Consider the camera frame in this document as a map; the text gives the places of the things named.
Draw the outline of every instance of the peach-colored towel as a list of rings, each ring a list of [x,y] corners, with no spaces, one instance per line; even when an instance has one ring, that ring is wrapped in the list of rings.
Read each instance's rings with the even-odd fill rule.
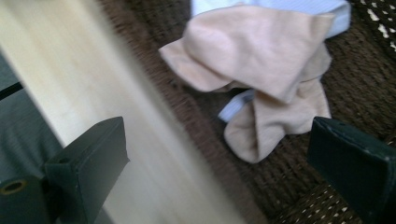
[[[194,17],[183,37],[160,53],[196,90],[235,83],[256,90],[225,137],[241,159],[257,162],[284,134],[308,132],[315,115],[330,116],[319,78],[331,62],[323,40],[332,19],[333,14],[227,7]]]

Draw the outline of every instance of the brown textured mat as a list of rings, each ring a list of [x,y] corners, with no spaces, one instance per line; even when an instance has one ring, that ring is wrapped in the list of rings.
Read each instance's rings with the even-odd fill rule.
[[[217,119],[234,92],[200,93],[177,85],[157,49],[181,37],[190,17],[189,0],[98,1],[248,223],[263,223],[262,213],[274,223],[361,223],[306,163],[309,133],[286,137],[258,164],[245,163],[226,146],[224,124]],[[386,47],[394,35],[376,41],[380,35],[377,23],[367,22],[367,4],[352,2],[350,30],[327,41],[333,63],[322,82],[335,119],[382,141],[394,141],[396,66]]]

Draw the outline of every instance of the brown woven surface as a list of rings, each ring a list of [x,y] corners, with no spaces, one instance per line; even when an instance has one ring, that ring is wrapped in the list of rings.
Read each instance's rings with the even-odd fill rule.
[[[235,91],[200,93],[177,85],[157,49],[181,37],[190,17],[189,0],[98,1],[248,223],[263,223],[262,213],[273,223],[361,223],[306,163],[309,133],[286,137],[258,164],[245,163],[226,146],[224,124],[217,119]],[[393,144],[396,66],[391,59],[394,52],[387,46],[395,37],[379,40],[377,23],[367,21],[367,5],[353,2],[350,30],[327,41],[333,63],[322,82],[335,119]]]

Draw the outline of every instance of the light blue cloth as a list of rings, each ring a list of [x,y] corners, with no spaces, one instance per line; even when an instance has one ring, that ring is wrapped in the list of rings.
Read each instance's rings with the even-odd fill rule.
[[[350,4],[346,0],[192,0],[191,15],[196,16],[209,10],[233,7],[237,4],[299,11],[311,15],[333,13],[335,19],[326,38],[343,33],[350,24]]]

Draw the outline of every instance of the dark gray surface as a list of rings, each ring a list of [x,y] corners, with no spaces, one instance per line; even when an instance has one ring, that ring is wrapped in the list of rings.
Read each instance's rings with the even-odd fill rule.
[[[43,177],[43,164],[62,147],[24,90],[0,101],[0,181]]]
[[[0,91],[17,82],[18,79],[15,77],[11,68],[7,64],[6,59],[0,52]]]

